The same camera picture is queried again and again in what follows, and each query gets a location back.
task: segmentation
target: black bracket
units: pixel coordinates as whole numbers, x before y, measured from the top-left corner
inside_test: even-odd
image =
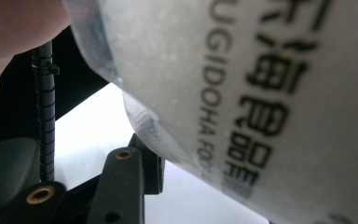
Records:
[[[164,160],[136,135],[130,147],[107,156],[101,175],[65,190],[42,182],[20,193],[4,210],[0,223],[145,223],[145,194],[162,192]]]

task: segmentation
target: black plastic part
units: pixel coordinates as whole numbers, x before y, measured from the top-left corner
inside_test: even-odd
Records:
[[[87,223],[142,224],[144,204],[142,153],[134,147],[112,151],[103,167]]]
[[[99,180],[100,176],[95,176],[66,193],[62,202],[62,210],[66,214],[66,224],[86,223]]]
[[[37,59],[35,64],[39,65],[39,66],[45,65],[45,64],[39,63],[42,59],[49,59],[49,58],[51,58],[52,55],[53,55],[53,49],[52,49],[51,41],[46,43],[43,48],[33,49],[33,52],[32,52],[33,59]]]
[[[107,81],[88,68],[70,27],[54,38],[52,45],[53,61],[64,74],[54,77],[57,120],[107,85]],[[31,51],[16,55],[0,77],[0,141],[39,137],[31,59]]]
[[[39,182],[39,148],[34,139],[0,142],[0,211],[20,191]]]
[[[38,106],[37,114],[41,121],[53,119],[55,117],[55,104],[44,107]]]
[[[41,145],[46,145],[48,143],[52,143],[54,141],[55,130],[49,133],[41,133],[39,134],[39,141]]]
[[[40,163],[41,164],[49,164],[54,161],[54,151],[49,154],[45,154],[43,152],[40,153]]]
[[[34,195],[33,192],[41,192],[41,195]],[[59,218],[60,204],[65,196],[65,186],[58,182],[42,182],[23,191],[5,209],[0,218],[0,224],[21,223],[21,224],[48,224],[61,223]],[[48,198],[42,203],[32,204],[30,198]]]
[[[54,76],[47,75],[42,76],[38,73],[35,73],[35,88],[38,92],[43,91],[53,91],[54,90]]]
[[[40,145],[40,153],[49,154],[54,152],[54,143],[55,141],[52,141],[49,144]]]
[[[40,173],[51,173],[54,171],[54,161],[47,164],[40,164]]]
[[[54,170],[52,170],[50,173],[41,173],[40,174],[40,180],[42,181],[53,181],[54,180]]]
[[[55,103],[55,88],[52,91],[36,92],[36,102],[38,105],[52,105]]]
[[[50,155],[47,156],[47,153],[41,147],[40,179],[42,181],[51,181],[54,180],[55,148],[54,75],[60,73],[60,68],[52,63],[51,41],[39,48],[33,49],[32,56],[37,97],[37,113],[39,117],[39,143],[41,146],[43,145],[45,147],[44,149],[49,151]]]
[[[132,136],[129,147],[136,147],[142,152],[145,194],[160,194],[163,190],[165,160],[142,143],[136,134]]]
[[[39,132],[49,133],[55,129],[55,118],[48,119],[45,121],[39,120]]]

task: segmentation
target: brass insert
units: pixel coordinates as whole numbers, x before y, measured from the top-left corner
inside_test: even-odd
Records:
[[[39,204],[49,200],[55,192],[53,186],[42,186],[32,191],[27,197],[28,204]]]
[[[132,152],[128,150],[119,151],[116,153],[116,158],[119,160],[126,160],[132,156]]]

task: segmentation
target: white plastic bag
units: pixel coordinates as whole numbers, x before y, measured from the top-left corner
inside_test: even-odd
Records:
[[[158,154],[278,224],[358,224],[358,1],[64,3]]]

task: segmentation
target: skin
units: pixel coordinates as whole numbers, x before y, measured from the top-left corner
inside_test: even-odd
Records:
[[[14,55],[36,48],[69,25],[57,0],[0,0],[0,76]]]

